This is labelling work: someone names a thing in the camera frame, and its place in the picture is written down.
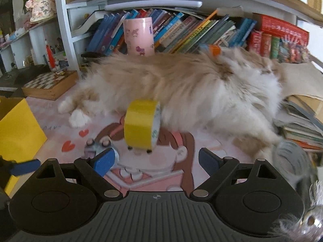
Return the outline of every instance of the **pink ceramic figurine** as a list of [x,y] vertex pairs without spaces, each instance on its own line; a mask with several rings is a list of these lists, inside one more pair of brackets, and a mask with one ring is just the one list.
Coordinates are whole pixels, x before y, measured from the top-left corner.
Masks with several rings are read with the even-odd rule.
[[25,6],[27,10],[32,10],[31,23],[42,21],[56,13],[55,0],[28,0]]
[[153,55],[154,36],[151,17],[125,20],[125,42],[129,55]]

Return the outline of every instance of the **roll of tape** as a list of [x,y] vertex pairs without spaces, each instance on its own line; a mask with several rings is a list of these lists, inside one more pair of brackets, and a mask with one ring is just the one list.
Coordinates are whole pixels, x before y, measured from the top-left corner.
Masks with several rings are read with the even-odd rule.
[[160,104],[152,100],[133,101],[124,119],[124,139],[128,146],[152,150],[160,129]]
[[273,166],[295,189],[297,183],[310,175],[311,161],[293,141],[282,141],[273,152]]

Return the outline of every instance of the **silver tinsel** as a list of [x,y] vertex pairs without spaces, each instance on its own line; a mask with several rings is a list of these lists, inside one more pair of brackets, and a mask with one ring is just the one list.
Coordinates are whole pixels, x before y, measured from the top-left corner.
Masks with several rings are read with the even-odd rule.
[[311,207],[301,219],[288,216],[278,221],[277,235],[285,235],[295,242],[317,242],[323,237],[323,184],[316,182],[310,188]]

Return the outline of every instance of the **pink cylindrical container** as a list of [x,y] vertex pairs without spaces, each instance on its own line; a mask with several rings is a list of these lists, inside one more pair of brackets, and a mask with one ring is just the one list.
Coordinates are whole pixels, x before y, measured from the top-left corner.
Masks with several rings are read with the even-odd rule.
[[155,54],[151,17],[127,19],[123,29],[129,55]]

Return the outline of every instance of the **yellow box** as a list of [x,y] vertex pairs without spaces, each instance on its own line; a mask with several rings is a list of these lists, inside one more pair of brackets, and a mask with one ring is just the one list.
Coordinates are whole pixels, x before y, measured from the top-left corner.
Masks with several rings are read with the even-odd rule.
[[[26,99],[0,96],[0,155],[5,160],[19,163],[33,159],[46,139]],[[17,181],[11,177],[7,194]]]

